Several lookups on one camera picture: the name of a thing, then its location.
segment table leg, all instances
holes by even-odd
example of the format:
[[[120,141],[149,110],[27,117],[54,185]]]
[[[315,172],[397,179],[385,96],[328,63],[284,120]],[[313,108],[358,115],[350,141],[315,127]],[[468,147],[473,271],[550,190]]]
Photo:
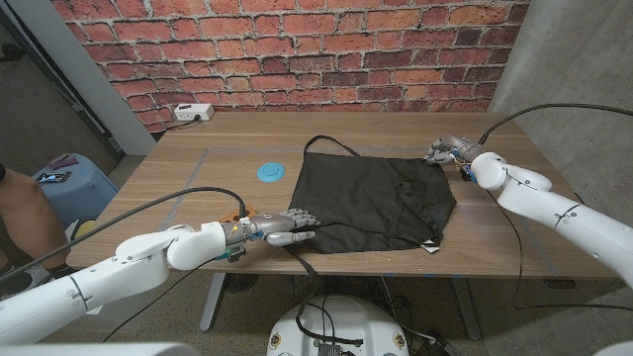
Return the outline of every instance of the table leg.
[[[473,297],[468,281],[465,278],[451,278],[453,291],[457,297],[457,304],[466,325],[466,333],[471,340],[479,340],[482,338],[482,331],[479,329],[479,321],[473,306]]]
[[[205,302],[205,308],[202,311],[202,319],[200,320],[200,329],[203,332],[211,331],[216,321],[216,315],[220,309],[220,301],[225,286],[226,273],[214,273],[211,279],[211,286],[209,287],[209,293],[207,294],[207,301]]]

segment red brick wall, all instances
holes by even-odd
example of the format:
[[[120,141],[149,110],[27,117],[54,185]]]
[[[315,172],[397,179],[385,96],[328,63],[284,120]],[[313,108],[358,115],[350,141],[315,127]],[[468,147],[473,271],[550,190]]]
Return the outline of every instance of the red brick wall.
[[[484,111],[525,0],[51,0],[149,130],[220,111]]]

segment cloth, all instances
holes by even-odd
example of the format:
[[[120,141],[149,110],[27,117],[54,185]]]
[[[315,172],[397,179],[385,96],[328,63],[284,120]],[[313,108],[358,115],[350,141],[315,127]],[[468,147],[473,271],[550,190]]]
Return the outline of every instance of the cloth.
[[[308,152],[319,139],[352,155]],[[307,210],[322,222],[304,244],[319,253],[343,253],[437,247],[455,204],[439,165],[360,156],[318,135],[304,150],[290,208]]]

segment electrical outlet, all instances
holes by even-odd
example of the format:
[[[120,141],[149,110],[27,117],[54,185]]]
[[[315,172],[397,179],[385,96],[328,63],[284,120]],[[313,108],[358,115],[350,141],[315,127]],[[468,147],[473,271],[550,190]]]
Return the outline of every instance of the electrical outlet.
[[[211,104],[179,104],[174,110],[178,121],[193,121],[200,115],[200,121],[208,121],[214,114],[214,107]]]

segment wooden table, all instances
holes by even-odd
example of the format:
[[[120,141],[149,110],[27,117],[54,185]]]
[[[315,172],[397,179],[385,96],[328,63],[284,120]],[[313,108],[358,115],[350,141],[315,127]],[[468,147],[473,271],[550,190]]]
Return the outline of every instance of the wooden table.
[[[210,122],[167,133],[121,189],[97,223],[184,188],[215,186],[230,189],[259,213],[288,208],[303,162],[303,148],[317,134],[335,137],[362,155],[423,157],[442,134],[476,140],[501,114],[394,113],[216,113]],[[329,141],[314,150],[347,154]],[[509,163],[544,174],[553,191],[576,199],[572,188],[514,123],[495,131],[486,148]],[[257,169],[280,162],[286,175],[263,183]],[[453,285],[471,338],[481,337],[463,278],[515,278],[519,273],[516,236],[486,191],[464,182],[453,165],[444,168],[457,206],[444,229],[440,250],[362,252],[302,256],[320,274],[453,277]],[[68,257],[73,267],[87,267],[113,255],[132,236],[178,223],[212,222],[237,209],[235,200],[217,193],[196,193],[139,213],[78,244]],[[521,234],[523,275],[527,278],[612,278],[613,273],[585,255],[553,230],[508,213]],[[205,265],[214,275],[201,328],[213,325],[224,276],[234,273],[305,274],[283,248],[265,241],[249,242],[238,262]]]

